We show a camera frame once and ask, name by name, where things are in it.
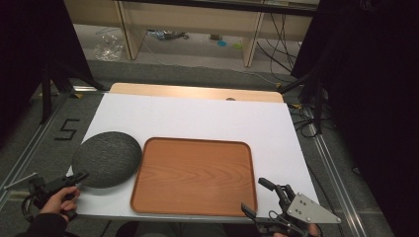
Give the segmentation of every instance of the light wood table edge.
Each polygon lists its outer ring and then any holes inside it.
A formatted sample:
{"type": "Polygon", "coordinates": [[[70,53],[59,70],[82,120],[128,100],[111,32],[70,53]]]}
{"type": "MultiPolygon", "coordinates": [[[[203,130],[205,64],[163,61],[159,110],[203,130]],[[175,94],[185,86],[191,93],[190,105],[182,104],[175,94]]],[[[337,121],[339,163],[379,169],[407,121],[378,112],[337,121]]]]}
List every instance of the light wood table edge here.
{"type": "Polygon", "coordinates": [[[167,85],[149,85],[135,83],[115,83],[110,90],[112,94],[141,96],[177,97],[191,99],[235,100],[248,102],[283,103],[283,96],[278,92],[185,87],[167,85]]]}

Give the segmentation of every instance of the human hand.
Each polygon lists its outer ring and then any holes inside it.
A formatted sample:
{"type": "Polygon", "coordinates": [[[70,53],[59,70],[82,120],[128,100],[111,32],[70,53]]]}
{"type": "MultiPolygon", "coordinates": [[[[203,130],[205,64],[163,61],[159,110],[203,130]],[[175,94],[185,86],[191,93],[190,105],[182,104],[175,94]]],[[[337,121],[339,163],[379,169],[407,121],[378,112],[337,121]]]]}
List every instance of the human hand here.
{"type": "MultiPolygon", "coordinates": [[[[320,236],[320,230],[315,224],[308,224],[307,231],[308,231],[308,234],[312,236],[317,236],[317,237],[320,236]]],[[[288,236],[285,234],[275,233],[273,237],[288,237],[288,236]]]]}
{"type": "MultiPolygon", "coordinates": [[[[63,210],[75,210],[77,208],[76,201],[80,196],[80,190],[77,187],[68,187],[63,188],[55,195],[51,196],[46,203],[46,205],[42,208],[40,213],[56,213],[60,214],[63,210]],[[71,200],[64,200],[66,195],[74,195],[74,198],[71,200]]],[[[62,217],[68,222],[68,217],[66,215],[61,214],[62,217]]]]}

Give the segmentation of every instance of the person's left hand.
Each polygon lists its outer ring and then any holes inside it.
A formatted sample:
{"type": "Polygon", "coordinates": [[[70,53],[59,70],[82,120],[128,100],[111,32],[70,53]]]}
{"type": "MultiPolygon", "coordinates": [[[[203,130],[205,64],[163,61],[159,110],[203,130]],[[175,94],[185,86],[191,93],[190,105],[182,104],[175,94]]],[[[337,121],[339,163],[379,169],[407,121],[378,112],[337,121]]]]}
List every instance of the person's left hand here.
{"type": "MultiPolygon", "coordinates": [[[[49,198],[48,202],[40,211],[40,213],[60,214],[63,210],[75,210],[77,208],[76,201],[79,196],[80,190],[77,189],[77,187],[63,188],[58,193],[49,198]],[[63,201],[65,196],[70,194],[74,195],[74,198],[72,200],[63,201]]],[[[62,217],[64,217],[64,219],[68,222],[68,217],[66,215],[62,215],[62,217]]]]}

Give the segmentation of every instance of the black sleeve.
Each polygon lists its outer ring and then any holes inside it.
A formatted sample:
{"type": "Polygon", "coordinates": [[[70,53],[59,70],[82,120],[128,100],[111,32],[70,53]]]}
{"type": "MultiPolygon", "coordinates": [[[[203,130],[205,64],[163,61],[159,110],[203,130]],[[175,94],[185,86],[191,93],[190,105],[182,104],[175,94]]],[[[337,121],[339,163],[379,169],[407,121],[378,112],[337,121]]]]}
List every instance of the black sleeve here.
{"type": "Polygon", "coordinates": [[[64,236],[67,221],[60,214],[44,213],[38,215],[29,227],[27,237],[62,237],[64,236]]]}

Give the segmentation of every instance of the person's leg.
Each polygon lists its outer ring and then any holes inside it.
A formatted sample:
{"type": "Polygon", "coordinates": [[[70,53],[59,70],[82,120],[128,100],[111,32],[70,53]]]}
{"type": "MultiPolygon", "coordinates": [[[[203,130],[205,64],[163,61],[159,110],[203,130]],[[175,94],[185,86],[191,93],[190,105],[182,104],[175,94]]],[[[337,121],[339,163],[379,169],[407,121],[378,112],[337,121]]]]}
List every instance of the person's leg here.
{"type": "Polygon", "coordinates": [[[180,237],[179,223],[141,221],[135,237],[180,237]]]}
{"type": "Polygon", "coordinates": [[[227,237],[222,224],[181,223],[182,237],[227,237]]]}

